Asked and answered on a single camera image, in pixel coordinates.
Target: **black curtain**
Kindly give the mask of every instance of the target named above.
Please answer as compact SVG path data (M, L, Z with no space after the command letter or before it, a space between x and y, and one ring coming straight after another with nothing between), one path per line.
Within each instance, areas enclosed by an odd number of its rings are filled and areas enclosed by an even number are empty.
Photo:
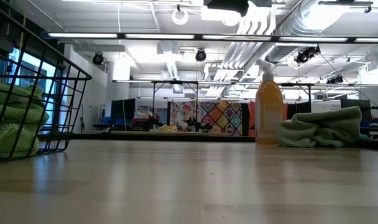
M243 136L249 135L250 111L247 103L241 103L241 119Z

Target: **ceiling light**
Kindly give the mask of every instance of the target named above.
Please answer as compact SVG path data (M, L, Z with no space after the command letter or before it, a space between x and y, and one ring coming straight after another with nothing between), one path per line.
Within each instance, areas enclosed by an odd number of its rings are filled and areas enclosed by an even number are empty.
M126 34L127 39L183 39L193 40L194 35L190 34Z
M120 83L152 83L150 80L113 80L113 82Z
M153 100L153 97L151 96L138 96L138 99L151 99ZM194 100L196 98L190 98L190 97L155 97L155 100Z
M138 96L137 98L138 99L151 99L151 100L153 100L153 97L151 97L151 96ZM155 97L154 99L155 100L161 100L161 99L164 99L164 97Z
M203 35L205 40L246 40L246 41L270 41L270 37L252 35Z
M256 83L256 82L249 82L249 83L246 83L246 82L239 82L239 83L236 83L238 85L261 85L261 83Z
M318 44L302 44L302 43L276 43L278 47L317 47Z
M345 37L281 37L281 41L301 41L301 42L345 42Z
M235 82L198 82L199 84L212 84L212 85L231 85Z
M372 1L355 1L354 0L338 0L338 1L320 1L322 6L369 6L373 4Z
M243 98L221 98L221 100L244 100Z
M357 38L355 42L378 43L378 38Z
M88 39L112 39L117 38L117 34L92 34L92 33L46 33L53 38L88 38Z
M92 2L92 3L107 3L107 4L148 4L149 2L153 2L154 4L176 4L177 1L169 0L159 0L159 1L152 1L152 0L62 0L64 2ZM190 1L179 1L181 5L191 5Z

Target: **column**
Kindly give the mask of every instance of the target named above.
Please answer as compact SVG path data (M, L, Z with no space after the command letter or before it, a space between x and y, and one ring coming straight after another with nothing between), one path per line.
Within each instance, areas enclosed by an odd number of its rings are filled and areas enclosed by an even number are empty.
M113 100L128 99L129 84L115 83L112 80L129 80L131 62L122 58L108 63L108 82L106 85L106 109L105 116L111 114L111 103Z

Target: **folded green towel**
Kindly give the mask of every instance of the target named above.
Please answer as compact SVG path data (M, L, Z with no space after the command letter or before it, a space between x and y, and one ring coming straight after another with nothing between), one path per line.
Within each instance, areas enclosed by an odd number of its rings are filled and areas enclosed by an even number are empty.
M9 91L9 87L9 85L0 83L0 90L2 91ZM22 96L30 96L32 87L14 86L12 92ZM43 120L40 120L41 115L44 111L44 104L39 100L42 97L42 92L43 91L41 87L37 86L37 88L35 89L34 99L30 104L29 112L25 120L25 123L33 124L25 124L23 126L13 157L22 157L26 156L27 153L29 153L35 132L37 130L37 124L45 124L45 122L47 122L49 118L49 115L45 113ZM4 114L4 121L22 122L26 106L29 102L28 98L24 98L22 96L11 95ZM0 115L2 107L6 102L6 98L7 93L0 92ZM5 158L10 155L20 125L20 123L1 123L0 158ZM32 155L37 152L38 145L39 140L36 138L33 150L31 152Z
M360 137L362 113L358 106L325 113L295 114L279 124L276 137L281 146L344 147Z

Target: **plastic bottle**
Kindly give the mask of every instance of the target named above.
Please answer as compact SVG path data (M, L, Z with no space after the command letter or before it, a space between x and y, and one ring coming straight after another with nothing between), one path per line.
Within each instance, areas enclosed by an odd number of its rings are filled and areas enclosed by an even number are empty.
M278 144L276 127L283 121L283 96L274 82L273 65L263 60L256 62L264 71L256 96L256 143Z

